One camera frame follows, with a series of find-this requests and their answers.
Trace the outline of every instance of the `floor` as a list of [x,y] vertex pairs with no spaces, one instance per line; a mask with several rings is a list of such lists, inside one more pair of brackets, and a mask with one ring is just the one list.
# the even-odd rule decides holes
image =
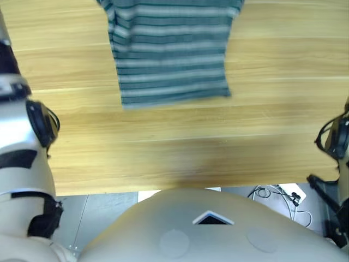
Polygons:
[[32,98],[61,119],[57,195],[337,178],[313,141],[348,95],[349,1],[246,1],[227,46],[232,98],[138,111],[122,110],[96,0],[0,5]]
[[[323,235],[323,222],[326,218],[325,208],[317,194],[308,184],[298,184],[305,192],[306,198],[298,210],[307,210],[313,216],[310,230]],[[221,191],[247,197],[255,187],[229,187]],[[58,200],[63,202],[64,213],[61,227],[55,232],[53,239],[79,256],[84,246],[91,242],[104,229],[112,224],[126,209],[138,202],[138,192],[99,194],[82,196],[62,196]],[[270,198],[255,197],[264,205],[285,216],[290,216],[287,206],[280,195],[272,194]],[[308,214],[297,214],[296,221],[302,225],[309,223]]]

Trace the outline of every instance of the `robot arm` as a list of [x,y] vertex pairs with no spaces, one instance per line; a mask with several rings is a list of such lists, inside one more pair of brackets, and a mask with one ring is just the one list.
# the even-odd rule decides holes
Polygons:
[[0,12],[0,261],[74,261],[49,240],[63,212],[47,162],[59,120],[30,94]]
[[[325,146],[321,137],[329,132]],[[338,163],[339,179],[334,182],[339,187],[339,203],[330,198],[320,184],[322,181],[315,175],[308,177],[310,186],[318,193],[325,203],[336,213],[340,230],[347,238],[349,236],[349,98],[344,107],[344,113],[326,123],[320,130],[315,143],[317,147]]]

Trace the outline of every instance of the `black joint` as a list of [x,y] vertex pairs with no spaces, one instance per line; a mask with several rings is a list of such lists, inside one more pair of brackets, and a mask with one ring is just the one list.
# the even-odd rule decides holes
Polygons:
[[11,46],[3,43],[0,43],[0,74],[21,74]]

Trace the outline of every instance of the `white device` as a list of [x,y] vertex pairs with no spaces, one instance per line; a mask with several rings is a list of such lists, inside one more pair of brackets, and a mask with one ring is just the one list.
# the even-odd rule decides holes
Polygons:
[[298,204],[301,204],[304,201],[304,199],[306,198],[306,194],[304,193],[304,191],[301,190],[301,188],[295,183],[279,184],[279,186],[289,196],[292,196],[293,193],[296,193],[300,197],[299,199],[297,199]]
[[[0,12],[0,262],[75,262],[51,241],[61,203],[47,152],[58,117],[28,99]],[[321,150],[339,163],[341,202],[310,185],[335,210],[348,234],[349,103],[330,121]],[[319,136],[327,130],[321,129]],[[161,191],[136,204],[81,253],[79,262],[348,262],[348,254],[307,228],[241,196],[208,189]]]

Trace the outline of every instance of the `black cable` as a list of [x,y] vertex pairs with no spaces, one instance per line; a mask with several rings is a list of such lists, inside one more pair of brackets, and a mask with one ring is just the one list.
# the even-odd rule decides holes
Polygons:
[[[269,192],[270,192],[270,195],[268,195],[268,196],[261,196],[261,195],[260,195],[260,191],[262,191],[262,190],[269,191]],[[257,192],[257,195],[258,195],[260,198],[269,198],[269,197],[271,196],[272,193],[278,194],[278,195],[285,195],[285,196],[287,196],[287,197],[289,197],[289,198],[291,198],[291,199],[294,198],[294,197],[291,196],[291,195],[287,195],[287,194],[282,194],[282,193],[279,193],[279,192],[275,192],[275,191],[269,190],[269,189],[264,188],[264,187],[260,187],[260,188],[258,188],[258,189],[254,189],[254,190],[247,196],[247,198],[249,198],[250,196],[252,196],[252,194],[253,194],[254,192]]]

